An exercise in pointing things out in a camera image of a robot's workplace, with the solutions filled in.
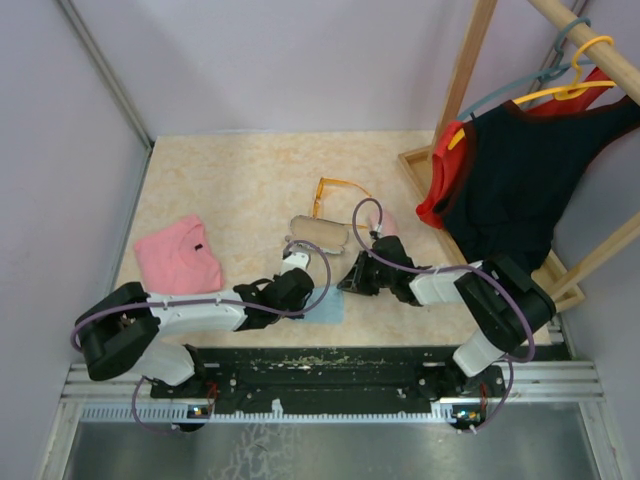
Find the newspaper print glasses case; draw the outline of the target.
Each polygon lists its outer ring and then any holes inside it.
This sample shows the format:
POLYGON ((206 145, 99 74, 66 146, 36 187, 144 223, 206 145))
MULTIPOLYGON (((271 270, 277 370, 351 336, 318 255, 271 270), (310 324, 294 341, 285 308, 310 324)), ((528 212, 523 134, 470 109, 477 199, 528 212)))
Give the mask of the newspaper print glasses case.
POLYGON ((308 241, 329 255, 343 254, 348 239, 349 233, 344 225, 305 215, 291 219, 289 233, 285 236, 287 243, 308 241))

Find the pink glasses case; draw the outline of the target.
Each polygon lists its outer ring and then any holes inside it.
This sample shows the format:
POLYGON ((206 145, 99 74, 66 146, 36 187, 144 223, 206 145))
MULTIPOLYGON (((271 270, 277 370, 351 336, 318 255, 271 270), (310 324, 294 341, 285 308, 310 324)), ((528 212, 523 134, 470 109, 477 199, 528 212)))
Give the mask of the pink glasses case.
POLYGON ((368 217, 368 224, 369 231, 378 225, 382 225, 385 229, 386 236, 397 236, 399 234, 394 216, 385 209, 382 211, 375 210, 372 212, 368 217))

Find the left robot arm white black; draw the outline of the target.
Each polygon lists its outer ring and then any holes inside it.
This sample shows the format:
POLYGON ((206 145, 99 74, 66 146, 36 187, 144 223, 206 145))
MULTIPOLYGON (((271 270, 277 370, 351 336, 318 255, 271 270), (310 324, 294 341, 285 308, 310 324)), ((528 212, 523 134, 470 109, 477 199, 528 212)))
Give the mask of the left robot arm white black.
POLYGON ((93 381, 136 373, 194 397, 206 389, 208 373, 194 348, 166 343, 165 337, 261 330, 282 317, 303 316, 313 290, 301 268, 212 294, 161 295, 129 282, 76 320, 72 345, 93 381))

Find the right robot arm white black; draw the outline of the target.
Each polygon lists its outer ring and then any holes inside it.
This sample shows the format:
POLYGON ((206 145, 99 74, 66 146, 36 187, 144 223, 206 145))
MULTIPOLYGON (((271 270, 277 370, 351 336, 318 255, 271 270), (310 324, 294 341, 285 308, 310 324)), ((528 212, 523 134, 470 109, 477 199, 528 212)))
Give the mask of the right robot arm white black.
POLYGON ((533 334, 556 314, 549 295, 510 257, 472 264, 417 267, 397 236, 385 236, 361 251, 338 283, 344 292, 376 296, 389 290, 411 306, 463 304, 477 330, 452 355, 448 387, 470 395, 482 371, 498 360, 526 363, 536 352, 533 334))

